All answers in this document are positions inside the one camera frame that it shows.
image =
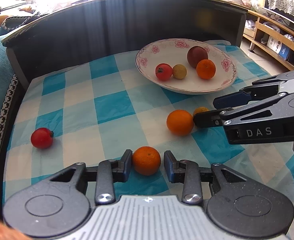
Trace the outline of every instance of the blue checkered tablecloth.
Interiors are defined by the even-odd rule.
[[[175,109],[192,113],[205,106],[214,109],[215,97],[232,93],[267,77],[259,65],[226,41],[208,41],[226,52],[237,66],[237,78],[227,89],[191,96],[162,89],[144,78],[135,66],[137,51],[125,52],[66,68],[34,79],[20,106],[8,146],[3,181],[3,201],[75,162],[97,165],[121,157],[126,149],[145,145],[161,155],[210,167],[219,162],[285,194],[294,204],[294,152],[292,143],[229,145],[222,127],[194,130],[177,137],[166,127]],[[30,143],[39,127],[54,131],[55,140],[46,150]],[[115,183],[121,194],[176,194],[183,184],[168,182],[164,166],[149,177],[131,171],[128,182]],[[94,198],[95,183],[87,197]],[[209,198],[208,189],[204,190]],[[288,232],[294,240],[294,221]]]

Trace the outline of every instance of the plastic bag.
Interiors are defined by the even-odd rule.
[[[255,29],[255,22],[253,20],[246,20],[245,28],[250,29],[250,30],[254,30]]]
[[[290,41],[294,41],[294,37],[290,34],[285,34],[284,37],[288,38]]]
[[[280,31],[281,31],[280,28],[278,28],[277,26],[273,25],[273,24],[270,23],[270,22],[264,22],[263,24],[264,24],[265,26],[267,26],[267,27],[273,29],[274,31],[276,31],[276,32],[278,32],[278,33],[280,33]]]

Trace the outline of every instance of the tangerine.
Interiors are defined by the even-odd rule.
[[[216,67],[214,62],[212,62],[210,59],[203,59],[198,62],[196,72],[200,78],[211,79],[213,76],[215,76]]]
[[[134,152],[132,162],[135,171],[150,176],[155,174],[160,167],[160,154],[153,147],[143,146]]]
[[[194,122],[192,116],[185,110],[175,110],[167,117],[167,127],[175,135],[188,135],[193,127]]]
[[[198,107],[198,108],[195,109],[192,116],[194,117],[195,114],[202,113],[202,112],[207,112],[207,111],[209,111],[209,109],[207,107],[201,106],[201,107]]]

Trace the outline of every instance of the floor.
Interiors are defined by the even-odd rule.
[[[250,41],[246,38],[243,38],[241,49],[245,54],[254,60],[258,65],[260,65],[263,69],[265,69],[272,76],[278,75],[280,73],[284,73],[289,71],[285,68],[281,63],[279,63],[276,59],[268,55],[259,47],[255,47],[255,53],[249,52],[249,46],[251,45]]]

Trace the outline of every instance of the white plate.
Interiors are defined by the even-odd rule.
[[[196,69],[187,61],[187,52],[193,46],[203,47],[208,53],[208,59],[216,66],[215,76],[209,80],[201,79]],[[168,81],[161,81],[155,75],[155,68],[160,63],[171,67],[183,64],[187,68],[184,79],[173,76]],[[221,50],[207,43],[188,39],[166,39],[155,41],[143,47],[136,56],[138,70],[157,85],[181,94],[199,95],[222,90],[229,87],[237,76],[235,64]]]

